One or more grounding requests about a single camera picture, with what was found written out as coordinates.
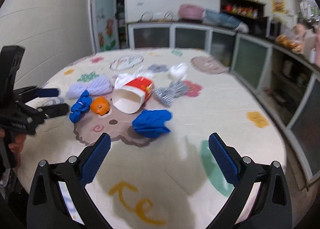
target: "doorway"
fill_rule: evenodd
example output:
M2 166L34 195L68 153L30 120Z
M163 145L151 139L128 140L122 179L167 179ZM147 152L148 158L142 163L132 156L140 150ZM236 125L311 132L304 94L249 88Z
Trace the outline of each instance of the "doorway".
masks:
M92 47L95 53L126 49L124 0L90 0Z

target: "yellow poster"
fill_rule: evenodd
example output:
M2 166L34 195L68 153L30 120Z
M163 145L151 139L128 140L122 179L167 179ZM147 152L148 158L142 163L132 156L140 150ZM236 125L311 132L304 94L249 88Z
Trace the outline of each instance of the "yellow poster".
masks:
M284 0L271 0L273 13L285 13Z

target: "pink swirl cheek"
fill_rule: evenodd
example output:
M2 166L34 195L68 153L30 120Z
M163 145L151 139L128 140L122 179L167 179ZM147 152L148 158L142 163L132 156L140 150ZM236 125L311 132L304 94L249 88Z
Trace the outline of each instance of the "pink swirl cheek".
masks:
M103 131L103 129L104 129L104 126L97 125L93 128L93 131L94 132L101 132L101 131Z

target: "white tissue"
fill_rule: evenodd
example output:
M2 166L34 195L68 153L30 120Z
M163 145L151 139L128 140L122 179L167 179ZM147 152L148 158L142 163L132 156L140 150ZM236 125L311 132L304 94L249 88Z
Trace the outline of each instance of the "white tissue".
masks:
M137 71L134 72L134 74L119 74L115 82L115 90L120 89L121 87L125 86L128 82L140 76L152 79L154 77L154 74L149 72L146 66L141 66Z
M186 63L174 65L169 69L169 76L171 79L175 81L185 80L187 78L187 69L188 69L188 66Z

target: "floral tablecloth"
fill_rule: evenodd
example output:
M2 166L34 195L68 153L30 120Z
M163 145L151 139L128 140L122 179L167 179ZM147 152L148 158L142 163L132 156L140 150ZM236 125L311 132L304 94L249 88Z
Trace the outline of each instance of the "floral tablecloth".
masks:
M211 60L194 49L121 50L101 52L62 69L45 85L60 88L60 96L29 105L73 105L76 100L65 98L73 83L89 83L103 74L114 83L119 73L133 73L142 65L154 72L156 87L167 87L169 68L187 63L185 82L191 90L168 109L172 119L166 126L171 133L156 140L134 132L131 122L139 112L118 111L112 106L112 94L106 95L111 111L104 116L88 112L76 124L68 116L47 120L26 141L18 169L21 184L30 189L40 160L64 162L107 132L111 149L86 190L113 228L206 228L233 190L208 149L211 133L217 132L227 145L256 163L286 164L282 138L262 107L234 76L212 74ZM166 109L154 98L143 108ZM238 221L248 216L258 188L252 189Z

